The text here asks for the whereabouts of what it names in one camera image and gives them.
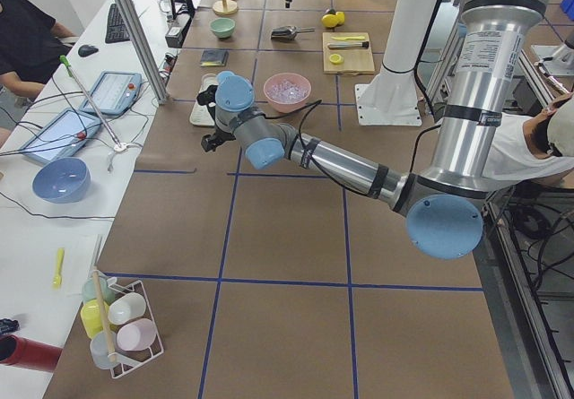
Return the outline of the person in white shirt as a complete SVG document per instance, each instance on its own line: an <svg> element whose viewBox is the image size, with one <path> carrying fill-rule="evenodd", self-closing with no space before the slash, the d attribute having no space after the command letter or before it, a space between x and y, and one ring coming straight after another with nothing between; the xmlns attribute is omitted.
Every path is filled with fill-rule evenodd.
<svg viewBox="0 0 574 399"><path fill-rule="evenodd" d="M573 94L533 117L504 113L483 168L485 178L553 186L573 171Z"/></svg>

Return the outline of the green tipped metal rod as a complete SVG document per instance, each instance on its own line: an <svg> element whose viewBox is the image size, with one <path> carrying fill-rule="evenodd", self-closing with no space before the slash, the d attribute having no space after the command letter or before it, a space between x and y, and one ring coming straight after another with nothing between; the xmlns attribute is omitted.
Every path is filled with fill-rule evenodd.
<svg viewBox="0 0 574 399"><path fill-rule="evenodd" d="M124 150L124 147L122 145L122 143L120 142L118 136L116 135L116 133L113 131L113 129L111 128L111 126L109 125L109 123L107 122L106 118L103 116L103 114L100 111L100 108L97 106L97 104L95 103L95 101L93 100L92 96L90 95L90 93L86 90L86 88L84 87L83 83L81 82L79 76L76 74L75 70L72 68L72 66L70 65L68 59L66 56L61 55L59 57L59 61L65 66L66 71L68 72L68 74L74 79L74 81L76 82L76 84L78 85L78 87L80 88L80 90L82 91L83 95L85 96L85 98L88 100L89 104L92 106L92 109L94 110L94 112L96 113L96 116L100 119L101 123L104 125L105 129L107 130L107 132L109 133L112 142L114 143L114 151L115 152L122 152Z"/></svg>

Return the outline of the person in black shirt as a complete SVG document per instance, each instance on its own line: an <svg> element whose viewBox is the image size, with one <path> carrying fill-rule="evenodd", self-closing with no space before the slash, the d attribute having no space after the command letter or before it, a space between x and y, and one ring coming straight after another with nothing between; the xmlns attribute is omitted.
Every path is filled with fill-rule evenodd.
<svg viewBox="0 0 574 399"><path fill-rule="evenodd" d="M73 32L29 0L1 0L1 85L36 99L71 49Z"/></svg>

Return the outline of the red cylinder bottle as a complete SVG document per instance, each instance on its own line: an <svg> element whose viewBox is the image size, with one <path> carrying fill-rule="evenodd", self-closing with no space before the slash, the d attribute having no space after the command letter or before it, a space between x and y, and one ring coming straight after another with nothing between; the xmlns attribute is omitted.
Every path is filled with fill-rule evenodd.
<svg viewBox="0 0 574 399"><path fill-rule="evenodd" d="M1 337L1 364L43 372L53 372L62 349L27 338L4 335Z"/></svg>

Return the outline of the metal ice scoop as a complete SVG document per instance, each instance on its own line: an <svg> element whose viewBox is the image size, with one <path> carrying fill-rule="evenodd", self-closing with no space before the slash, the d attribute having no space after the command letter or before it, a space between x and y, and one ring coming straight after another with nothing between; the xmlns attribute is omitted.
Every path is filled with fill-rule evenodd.
<svg viewBox="0 0 574 399"><path fill-rule="evenodd" d="M270 40L291 41L294 40L300 33L309 33L314 31L315 29L313 27L299 28L292 25L282 26L272 29Z"/></svg>

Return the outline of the wooden cup tree stand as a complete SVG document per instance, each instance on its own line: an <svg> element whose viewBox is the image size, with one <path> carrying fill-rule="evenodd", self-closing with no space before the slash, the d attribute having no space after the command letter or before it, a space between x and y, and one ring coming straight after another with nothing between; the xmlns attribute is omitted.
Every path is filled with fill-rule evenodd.
<svg viewBox="0 0 574 399"><path fill-rule="evenodd" d="M239 10L239 6L233 0L218 0L213 3L212 9L218 16L228 16L236 13Z"/></svg>

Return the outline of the pink cup in rack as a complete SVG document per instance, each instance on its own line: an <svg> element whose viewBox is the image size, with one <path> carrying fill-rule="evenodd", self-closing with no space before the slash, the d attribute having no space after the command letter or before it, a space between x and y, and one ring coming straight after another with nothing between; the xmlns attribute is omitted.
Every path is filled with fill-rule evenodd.
<svg viewBox="0 0 574 399"><path fill-rule="evenodd" d="M142 351L155 341L156 326L151 319L139 318L117 332L117 345L124 351Z"/></svg>

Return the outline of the yellow cup in rack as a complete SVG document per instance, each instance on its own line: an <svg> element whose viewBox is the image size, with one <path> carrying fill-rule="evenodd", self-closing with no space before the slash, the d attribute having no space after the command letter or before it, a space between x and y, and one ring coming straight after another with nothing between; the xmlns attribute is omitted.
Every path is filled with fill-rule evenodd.
<svg viewBox="0 0 574 399"><path fill-rule="evenodd" d="M83 303L80 310L80 317L85 333L90 339L103 331L100 307L96 299L91 299Z"/></svg>

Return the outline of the steel muddler rod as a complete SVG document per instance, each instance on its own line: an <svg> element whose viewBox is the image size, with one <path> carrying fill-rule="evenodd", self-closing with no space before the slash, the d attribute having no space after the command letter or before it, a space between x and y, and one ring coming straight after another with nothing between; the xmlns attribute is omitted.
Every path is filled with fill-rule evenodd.
<svg viewBox="0 0 574 399"><path fill-rule="evenodd" d="M329 42L326 46L330 50L366 49L370 43L368 41Z"/></svg>

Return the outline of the mint green bowl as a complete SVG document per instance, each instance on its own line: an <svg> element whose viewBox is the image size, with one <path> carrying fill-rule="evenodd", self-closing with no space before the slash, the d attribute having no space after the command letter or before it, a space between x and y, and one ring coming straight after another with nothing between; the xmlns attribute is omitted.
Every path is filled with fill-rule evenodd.
<svg viewBox="0 0 574 399"><path fill-rule="evenodd" d="M210 22L210 31L217 39L227 39L232 36L236 22L231 18L220 17Z"/></svg>

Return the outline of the yellow lemon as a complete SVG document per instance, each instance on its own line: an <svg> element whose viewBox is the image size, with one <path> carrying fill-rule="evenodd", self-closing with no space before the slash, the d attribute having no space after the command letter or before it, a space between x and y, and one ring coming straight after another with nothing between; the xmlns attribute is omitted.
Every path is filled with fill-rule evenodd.
<svg viewBox="0 0 574 399"><path fill-rule="evenodd" d="M337 13L325 13L321 18L321 22L325 28L333 29L339 25L339 16Z"/></svg>
<svg viewBox="0 0 574 399"><path fill-rule="evenodd" d="M338 12L335 14L335 16L336 16L336 18L337 18L337 25L338 25L338 26L344 25L344 23L345 23L345 14L344 14L344 12L338 11Z"/></svg>

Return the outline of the wooden cutting board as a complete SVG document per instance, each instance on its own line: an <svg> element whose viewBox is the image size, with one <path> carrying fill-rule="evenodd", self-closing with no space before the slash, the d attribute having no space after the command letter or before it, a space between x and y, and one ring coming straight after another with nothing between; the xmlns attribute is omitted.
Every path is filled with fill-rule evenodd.
<svg viewBox="0 0 574 399"><path fill-rule="evenodd" d="M330 50L326 44L329 42L354 42L331 40L332 36L365 36L370 43L370 36L367 32L324 32L322 34L323 43L323 69L325 74L374 74L375 66L371 47L366 49ZM329 62L330 54L340 54L344 57L341 65L333 65Z"/></svg>

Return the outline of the blue bowl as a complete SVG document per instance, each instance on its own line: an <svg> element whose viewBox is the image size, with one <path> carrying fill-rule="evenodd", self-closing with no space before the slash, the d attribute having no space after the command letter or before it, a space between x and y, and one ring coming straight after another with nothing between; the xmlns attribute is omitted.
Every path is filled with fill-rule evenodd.
<svg viewBox="0 0 574 399"><path fill-rule="evenodd" d="M53 204L81 201L91 185L86 163L75 157L53 160L45 165L32 181L33 193Z"/></svg>

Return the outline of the yellow plastic knife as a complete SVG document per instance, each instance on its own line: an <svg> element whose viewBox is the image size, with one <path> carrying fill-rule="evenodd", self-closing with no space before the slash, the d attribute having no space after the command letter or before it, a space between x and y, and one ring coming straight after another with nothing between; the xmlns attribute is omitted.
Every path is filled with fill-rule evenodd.
<svg viewBox="0 0 574 399"><path fill-rule="evenodd" d="M336 41L364 41L365 36L332 36L331 40Z"/></svg>

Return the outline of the pink bowl of ice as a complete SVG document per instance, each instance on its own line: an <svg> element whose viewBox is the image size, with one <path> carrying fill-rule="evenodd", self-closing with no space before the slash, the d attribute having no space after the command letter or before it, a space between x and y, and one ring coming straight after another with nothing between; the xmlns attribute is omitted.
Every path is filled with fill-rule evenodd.
<svg viewBox="0 0 574 399"><path fill-rule="evenodd" d="M311 83L300 74L275 74L265 81L263 93L275 111L288 113L306 104Z"/></svg>

